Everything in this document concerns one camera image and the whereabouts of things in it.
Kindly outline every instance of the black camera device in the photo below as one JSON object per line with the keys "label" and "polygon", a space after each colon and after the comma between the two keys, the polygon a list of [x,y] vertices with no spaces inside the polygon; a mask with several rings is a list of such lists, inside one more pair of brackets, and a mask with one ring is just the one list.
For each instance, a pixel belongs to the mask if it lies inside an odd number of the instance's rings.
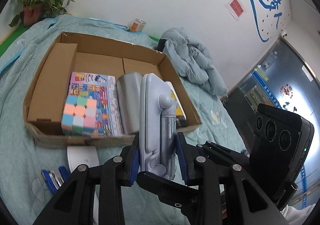
{"label": "black camera device", "polygon": [[298,114],[259,104],[250,154],[253,175],[260,187],[279,204],[283,195],[298,189],[296,180],[314,135],[313,124]]}

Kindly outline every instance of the metal cylinder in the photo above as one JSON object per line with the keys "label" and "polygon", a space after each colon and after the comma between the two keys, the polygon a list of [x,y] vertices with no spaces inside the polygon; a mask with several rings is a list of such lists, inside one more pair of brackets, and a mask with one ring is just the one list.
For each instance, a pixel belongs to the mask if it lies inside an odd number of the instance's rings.
{"label": "metal cylinder", "polygon": [[129,72],[116,82],[120,116],[126,135],[139,133],[140,84],[143,75]]}
{"label": "metal cylinder", "polygon": [[175,176],[176,159],[176,116],[161,116],[161,161],[166,172],[163,178],[173,180]]}

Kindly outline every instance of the brown cardboard carton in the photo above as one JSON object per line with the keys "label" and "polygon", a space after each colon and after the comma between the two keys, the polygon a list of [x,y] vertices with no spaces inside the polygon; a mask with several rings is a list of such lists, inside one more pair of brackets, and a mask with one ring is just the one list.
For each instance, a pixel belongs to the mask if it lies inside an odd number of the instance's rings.
{"label": "brown cardboard carton", "polygon": [[185,111],[187,126],[177,131],[187,134],[201,124],[195,107],[165,54],[123,41],[62,32],[41,61],[23,103],[25,125],[38,145],[121,146],[133,141],[133,135],[88,137],[63,134],[61,119],[72,71],[111,75],[116,79],[132,71],[154,73],[172,83]]}

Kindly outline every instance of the teal blanket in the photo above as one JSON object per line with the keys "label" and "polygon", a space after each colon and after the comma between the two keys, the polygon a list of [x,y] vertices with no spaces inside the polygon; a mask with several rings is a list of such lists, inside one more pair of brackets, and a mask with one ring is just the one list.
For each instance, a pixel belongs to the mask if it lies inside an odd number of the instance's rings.
{"label": "teal blanket", "polygon": [[[0,58],[0,196],[18,224],[32,224],[51,197],[39,185],[41,169],[53,170],[61,165],[68,168],[67,150],[36,146],[22,119],[23,99],[33,75],[61,31],[98,35],[149,48],[157,46],[143,33],[126,32],[108,22],[62,15],[32,26]],[[198,85],[182,81],[203,123],[187,135],[187,142],[195,145],[210,140],[235,151],[245,149],[220,100]],[[120,147],[98,148],[100,164],[120,152]],[[182,183],[179,166],[175,181]],[[157,196],[136,183],[122,192],[126,224],[188,224],[180,210],[160,203]]]}

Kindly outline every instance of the rubik's cube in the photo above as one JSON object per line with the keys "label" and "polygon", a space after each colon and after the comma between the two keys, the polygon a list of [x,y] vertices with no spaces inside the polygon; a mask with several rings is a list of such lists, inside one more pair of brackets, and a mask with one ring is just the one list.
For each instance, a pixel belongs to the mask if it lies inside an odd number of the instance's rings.
{"label": "rubik's cube", "polygon": [[64,106],[61,127],[65,135],[91,135],[95,129],[97,101],[69,95]]}

